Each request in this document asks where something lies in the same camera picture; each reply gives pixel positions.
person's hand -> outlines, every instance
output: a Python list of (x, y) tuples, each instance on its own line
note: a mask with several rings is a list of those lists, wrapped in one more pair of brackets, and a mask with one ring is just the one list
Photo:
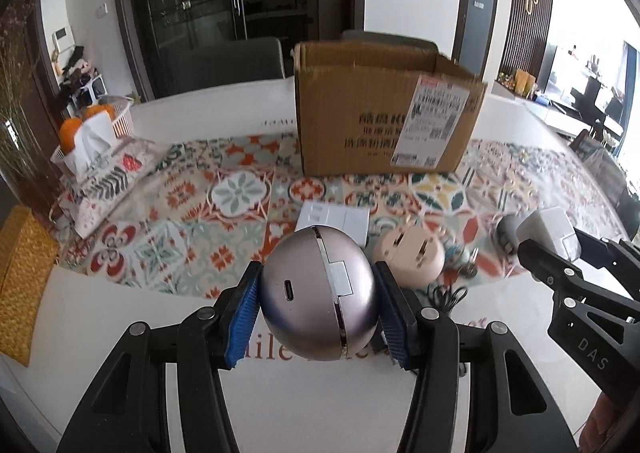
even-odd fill
[(595, 453), (613, 433), (620, 415), (622, 411), (601, 393), (580, 433), (580, 453)]

das logo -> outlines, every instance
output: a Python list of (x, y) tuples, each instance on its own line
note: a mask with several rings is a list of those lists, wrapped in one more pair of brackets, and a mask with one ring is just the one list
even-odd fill
[(609, 359), (607, 359), (607, 357), (599, 357), (598, 349), (590, 347), (589, 341), (587, 339), (582, 338), (582, 341), (580, 341), (580, 344), (578, 345), (578, 349), (581, 352), (587, 352), (587, 357), (591, 359), (592, 363), (598, 362), (599, 370), (604, 370), (604, 368), (607, 366)]

yellow woven mat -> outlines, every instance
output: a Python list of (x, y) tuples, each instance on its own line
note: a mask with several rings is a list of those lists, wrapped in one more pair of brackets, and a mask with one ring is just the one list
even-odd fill
[(16, 206), (0, 231), (0, 352), (24, 366), (58, 244), (31, 210)]

orange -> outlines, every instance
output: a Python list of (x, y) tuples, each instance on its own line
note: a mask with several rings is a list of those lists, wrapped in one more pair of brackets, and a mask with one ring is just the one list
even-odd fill
[(116, 120), (116, 107), (115, 106), (113, 106), (112, 104), (105, 104), (104, 105), (104, 109), (107, 110), (107, 113), (109, 113), (109, 116), (111, 117), (111, 122)]
[(71, 153), (76, 147), (74, 137), (80, 126), (82, 126), (82, 121), (77, 117), (66, 119), (66, 121), (62, 123), (62, 126), (60, 126), (60, 131), (58, 132), (60, 149), (65, 155)]
[(94, 104), (93, 106), (88, 106), (84, 110), (82, 110), (82, 118), (87, 120), (94, 115), (97, 115), (100, 112), (107, 112), (111, 121), (116, 119), (116, 110), (112, 104)]

blue gripper pad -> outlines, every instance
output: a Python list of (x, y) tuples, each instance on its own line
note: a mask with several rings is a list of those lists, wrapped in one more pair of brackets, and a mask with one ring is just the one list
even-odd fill
[(388, 281), (384, 278), (385, 273), (391, 274), (391, 271), (388, 270), (386, 264), (384, 264), (386, 271), (383, 271), (378, 263), (372, 269), (378, 287), (378, 309), (380, 311), (380, 323), (385, 333), (386, 345), (391, 356), (400, 366), (408, 369), (410, 352), (406, 327), (402, 321), (396, 300), (394, 300), (394, 296), (390, 292)]
[(238, 308), (228, 327), (228, 341), (225, 349), (225, 362), (229, 368), (244, 357), (251, 333), (254, 331), (255, 319), (258, 317), (260, 301), (258, 300), (258, 280), (262, 266), (252, 262), (244, 272), (244, 276), (236, 289), (244, 289), (238, 302)]

